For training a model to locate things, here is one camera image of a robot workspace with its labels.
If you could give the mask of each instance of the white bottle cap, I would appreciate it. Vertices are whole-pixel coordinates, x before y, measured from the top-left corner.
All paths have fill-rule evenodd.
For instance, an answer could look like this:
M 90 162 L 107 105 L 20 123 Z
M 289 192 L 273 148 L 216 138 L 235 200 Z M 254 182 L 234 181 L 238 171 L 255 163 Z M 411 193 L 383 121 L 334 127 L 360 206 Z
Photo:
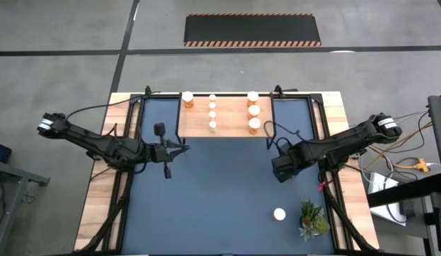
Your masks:
M 285 219 L 285 210 L 281 208 L 276 208 L 274 212 L 274 217 L 276 220 L 284 220 Z
M 181 96 L 181 98 L 183 99 L 183 101 L 189 102 L 193 99 L 193 94 L 192 94 L 192 92 L 183 92 L 183 95 Z
M 249 92 L 248 93 L 248 99 L 250 100 L 250 101 L 253 101 L 253 102 L 256 102 L 257 100 L 258 100 L 258 93 L 256 93 L 256 92 Z
M 258 119 L 258 118 L 252 118 L 252 119 L 250 119 L 249 120 L 249 126 L 250 126 L 250 128 L 252 128 L 252 129 L 258 129 L 258 128 L 260 128 L 260 119 Z
M 249 114 L 253 116 L 260 114 L 260 107 L 258 107 L 257 105 L 251 105 L 249 107 Z

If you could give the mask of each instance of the white label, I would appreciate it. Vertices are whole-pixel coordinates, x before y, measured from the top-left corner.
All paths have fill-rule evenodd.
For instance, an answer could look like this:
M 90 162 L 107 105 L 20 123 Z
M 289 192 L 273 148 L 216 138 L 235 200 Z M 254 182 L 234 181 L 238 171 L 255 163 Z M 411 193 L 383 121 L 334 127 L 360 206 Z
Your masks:
M 44 120 L 42 120 L 42 123 L 43 123 L 43 124 L 52 125 L 52 124 L 53 124 L 53 121 L 50 121 L 50 120 L 48 120 L 48 119 L 44 119 Z
M 47 124 L 43 124 L 43 123 L 41 123 L 41 124 L 39 125 L 39 127 L 40 127 L 40 128 L 44 128 L 44 129 L 47 129 L 47 130 L 50 129 L 50 126 L 49 126 L 49 125 L 47 125 Z
M 391 127 L 397 127 L 396 123 L 395 123 L 395 122 L 392 122 L 392 123 L 390 123 L 390 124 L 385 124 L 385 128 L 386 128 L 386 129 L 390 129 Z
M 382 126 L 382 125 L 390 123 L 390 122 L 394 122 L 393 118 L 383 119 L 382 121 L 378 121 L 378 126 Z

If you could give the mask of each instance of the black metal frame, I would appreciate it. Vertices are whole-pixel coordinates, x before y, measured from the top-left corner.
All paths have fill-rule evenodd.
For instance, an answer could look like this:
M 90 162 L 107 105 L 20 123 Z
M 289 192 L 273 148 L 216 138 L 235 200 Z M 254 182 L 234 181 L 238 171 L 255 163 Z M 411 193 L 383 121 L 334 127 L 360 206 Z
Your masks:
M 247 94 L 243 94 L 243 93 L 222 93 L 222 94 L 218 94 L 219 97 L 244 97 Z M 207 97 L 209 96 L 209 94 L 195 94 L 194 97 Z M 324 130 L 324 136 L 327 137 L 329 136 L 329 130 L 328 130 L 328 122 L 326 120 L 326 113 L 324 111 L 324 104 L 323 104 L 323 100 L 322 99 L 322 95 L 320 94 L 284 94 L 284 93 L 276 93 L 276 92 L 271 92 L 270 94 L 267 93 L 262 93 L 260 94 L 260 96 L 266 96 L 266 97 L 271 97 L 272 103 L 274 102 L 274 100 L 306 100 L 307 101 L 307 106 L 309 109 L 309 116 L 310 116 L 310 120 L 311 120 L 311 126 L 312 126 L 312 131 L 313 131 L 313 136 L 314 138 L 317 139 L 321 139 L 319 138 L 319 135 L 317 133 L 317 130 L 320 129 L 319 127 L 317 127 L 317 123 L 315 120 L 315 112 L 314 112 L 314 105 L 313 104 L 318 104 L 319 107 L 319 112 L 320 112 L 320 117 L 322 120 L 322 128 Z M 136 123 L 136 129 L 135 129 L 135 135 L 134 138 L 138 139 L 139 135 L 141 134 L 141 129 L 142 129 L 142 122 L 143 122 L 143 118 L 144 118 L 144 106 L 145 106 L 145 101 L 147 99 L 178 99 L 179 100 L 179 108 L 181 106 L 181 93 L 179 94 L 155 94 L 155 95 L 147 95 L 144 96 L 144 98 L 137 100 L 136 102 L 131 102 L 129 104 L 129 109 L 127 110 L 127 117 L 126 117 L 126 125 L 124 128 L 124 134 L 129 135 L 128 132 L 130 130 L 130 124 L 132 123 L 132 113 L 133 113 L 133 108 L 134 105 L 137 104 L 139 102 L 139 114 L 138 114 L 138 118 L 137 118 L 137 123 Z M 275 115 L 274 115 L 274 107 L 273 108 L 273 113 L 272 113 L 272 118 L 273 120 L 275 119 Z M 274 137 L 276 136 L 276 129 L 275 129 L 275 124 L 273 129 L 275 130 L 274 133 Z M 178 122 L 176 123 L 176 137 L 179 139 L 178 134 Z M 321 172 L 324 174 L 325 172 L 322 171 L 322 166 L 319 166 Z M 119 188 L 119 184 L 121 182 L 121 176 L 118 179 L 115 179 L 115 183 L 113 185 L 113 188 L 118 187 Z M 339 179 L 337 175 L 333 175 L 333 178 L 335 179 L 334 182 L 334 187 L 336 189 L 336 195 L 337 195 L 337 200 L 339 202 L 339 205 L 345 210 L 345 205 L 344 205 L 344 200 L 342 197 L 342 193 L 339 193 L 339 191 L 341 191 L 341 187 L 340 187 L 340 183 L 339 183 Z M 128 173 L 127 174 L 127 183 L 129 185 L 132 185 L 133 182 L 133 173 Z M 116 203 L 116 200 L 118 198 L 118 194 L 119 194 L 119 189 L 116 189 L 112 192 L 112 197 L 111 197 L 111 201 L 110 201 L 110 205 L 114 206 Z M 336 225 L 334 224 L 334 214 L 333 214 L 333 210 L 331 209 L 331 206 L 328 203 L 328 200 L 326 198 L 325 195 L 325 204 L 326 204 L 326 217 L 331 225 L 331 242 L 333 245 L 333 249 L 334 249 L 334 253 L 336 252 L 343 252 L 342 249 L 339 248 L 339 239 L 337 238 L 337 232 L 336 232 Z M 119 231 L 118 231 L 118 236 L 117 236 L 117 242 L 116 242 L 116 247 L 115 249 L 111 250 L 108 247 L 110 246 L 110 238 L 107 239 L 107 237 L 104 239 L 103 241 L 103 246 L 102 249 L 103 250 L 110 250 L 111 252 L 114 252 L 116 254 L 120 254 L 122 251 L 122 243 L 124 240 L 124 232 L 125 232 L 125 226 L 126 226 L 126 221 L 127 221 L 127 209 L 129 207 L 129 200 L 126 201 L 124 208 L 122 209 L 122 214 L 121 214 L 121 218 L 119 221 Z M 344 228 L 344 235 L 345 235 L 345 240 L 347 241 L 346 246 L 347 246 L 347 250 L 352 250 L 353 246 L 351 243 L 351 238 L 348 235 L 346 229 Z

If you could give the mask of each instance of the potted plant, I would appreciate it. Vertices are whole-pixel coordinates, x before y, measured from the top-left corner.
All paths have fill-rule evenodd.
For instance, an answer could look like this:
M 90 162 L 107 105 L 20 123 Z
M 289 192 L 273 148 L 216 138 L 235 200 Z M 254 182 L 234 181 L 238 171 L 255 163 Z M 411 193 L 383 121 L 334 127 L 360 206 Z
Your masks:
M 329 224 L 324 217 L 321 206 L 316 206 L 309 199 L 301 200 L 300 235 L 306 242 L 308 239 L 327 233 Z

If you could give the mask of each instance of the wooden table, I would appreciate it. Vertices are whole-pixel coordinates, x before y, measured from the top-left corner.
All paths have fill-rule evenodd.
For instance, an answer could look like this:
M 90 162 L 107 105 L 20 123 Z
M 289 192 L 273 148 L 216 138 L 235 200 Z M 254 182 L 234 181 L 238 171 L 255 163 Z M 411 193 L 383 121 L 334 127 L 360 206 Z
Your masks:
M 329 133 L 331 135 L 337 134 L 349 128 L 349 123 L 347 122 L 340 92 L 286 92 L 286 94 L 309 93 L 321 93 L 323 95 L 326 119 L 328 121 Z M 129 99 L 131 94 L 136 93 L 113 93 L 110 98 L 110 104 L 127 100 Z M 175 94 L 175 92 L 163 92 L 162 94 Z M 115 123 L 117 123 L 118 134 L 123 133 L 128 107 L 128 102 L 108 107 L 107 116 L 105 118 L 105 123 L 102 128 L 103 134 L 109 132 L 111 128 L 113 128 Z M 317 120 L 317 132 L 319 136 L 323 138 L 324 131 L 318 111 L 318 105 L 316 104 L 314 104 L 314 111 Z M 137 113 L 138 107 L 135 107 L 132 115 L 132 125 L 129 131 L 131 137 L 133 137 L 135 133 L 134 128 L 137 121 Z M 349 164 L 352 166 L 358 166 L 357 161 L 354 160 L 350 160 Z M 106 168 L 107 167 L 104 162 L 95 162 L 92 169 L 92 176 L 98 174 Z M 115 171 L 109 170 L 91 181 L 87 190 L 85 207 L 83 208 L 80 227 L 78 229 L 78 234 L 75 241 L 75 250 L 81 249 L 85 245 L 87 245 L 87 243 L 91 240 L 93 235 L 98 231 L 100 226 L 105 221 L 110 205 L 110 198 L 112 196 L 114 179 Z M 365 237 L 369 244 L 378 248 L 376 231 L 374 229 L 371 213 L 369 211 L 366 192 L 364 190 L 363 182 L 361 180 L 361 174 L 349 168 L 344 168 L 342 171 L 339 172 L 339 181 L 341 184 L 342 195 L 344 197 L 346 212 L 349 219 L 356 226 L 360 234 Z M 330 188 L 334 194 L 338 192 L 334 190 L 334 185 L 332 185 L 332 183 L 330 184 Z M 339 220 L 339 218 L 337 218 L 336 214 L 334 215 L 334 222 L 336 223 L 339 246 L 340 248 L 346 248 L 346 241 L 344 239 L 343 229 L 341 228 L 341 221 Z M 112 235 L 110 239 L 111 249 L 115 247 L 118 225 L 119 216 L 116 219 L 112 228 Z

